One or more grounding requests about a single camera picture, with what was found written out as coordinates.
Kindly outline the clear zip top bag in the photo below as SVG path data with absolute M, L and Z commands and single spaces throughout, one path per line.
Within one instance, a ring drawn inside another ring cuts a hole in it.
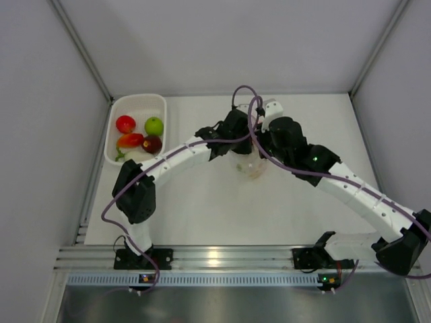
M 229 151 L 230 165 L 243 180 L 256 180 L 266 171 L 268 161 L 261 158 L 260 152 L 251 137 L 243 143 L 243 147 L 249 147 L 251 152 L 238 153 L 237 151 Z

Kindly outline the purple fake eggplant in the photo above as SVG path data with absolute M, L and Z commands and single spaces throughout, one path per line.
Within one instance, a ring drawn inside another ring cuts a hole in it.
M 161 151 L 162 146 L 161 138 L 156 135 L 146 136 L 141 144 L 142 149 L 152 155 L 158 154 Z

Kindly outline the green fake apple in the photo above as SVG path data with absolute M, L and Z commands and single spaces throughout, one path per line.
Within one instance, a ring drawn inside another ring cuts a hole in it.
M 164 133 L 164 123 L 158 117 L 150 117 L 144 124 L 147 135 L 162 136 Z

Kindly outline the white fake radish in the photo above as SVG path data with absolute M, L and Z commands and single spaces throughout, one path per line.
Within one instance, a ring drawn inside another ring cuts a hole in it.
M 135 163 L 145 162 L 147 160 L 153 159 L 154 156 L 145 151 L 128 151 L 126 153 L 122 152 L 119 148 L 117 149 L 117 156 L 115 157 L 116 162 L 127 162 L 133 160 Z

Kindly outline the red orange fake fruit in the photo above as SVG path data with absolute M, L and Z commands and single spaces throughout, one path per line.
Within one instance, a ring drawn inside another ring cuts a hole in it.
M 141 133 L 127 133 L 117 140 L 118 148 L 134 148 L 144 142 L 144 136 Z

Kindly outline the red fake tomato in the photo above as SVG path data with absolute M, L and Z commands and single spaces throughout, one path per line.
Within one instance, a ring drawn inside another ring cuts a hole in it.
M 135 119 L 129 115 L 122 115 L 115 121 L 115 126 L 118 132 L 122 134 L 132 133 L 136 128 Z

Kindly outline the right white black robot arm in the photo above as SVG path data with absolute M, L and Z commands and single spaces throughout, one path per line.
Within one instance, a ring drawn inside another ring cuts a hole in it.
M 430 241 L 428 210 L 412 211 L 373 188 L 331 150 L 308 143 L 290 117 L 264 122 L 251 136 L 262 157 L 336 198 L 375 230 L 328 231 L 314 245 L 320 254 L 331 260 L 374 261 L 390 273 L 409 276 Z

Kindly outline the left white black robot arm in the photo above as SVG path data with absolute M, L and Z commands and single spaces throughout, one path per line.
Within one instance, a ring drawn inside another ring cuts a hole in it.
M 248 123 L 257 126 L 245 112 L 231 110 L 214 127 L 203 127 L 188 141 L 153 159 L 138 163 L 126 161 L 115 182 L 112 196 L 121 212 L 126 245 L 140 256 L 152 246 L 148 219 L 156 210 L 156 190 L 181 172 L 226 155 L 229 151 L 248 154 L 251 138 Z

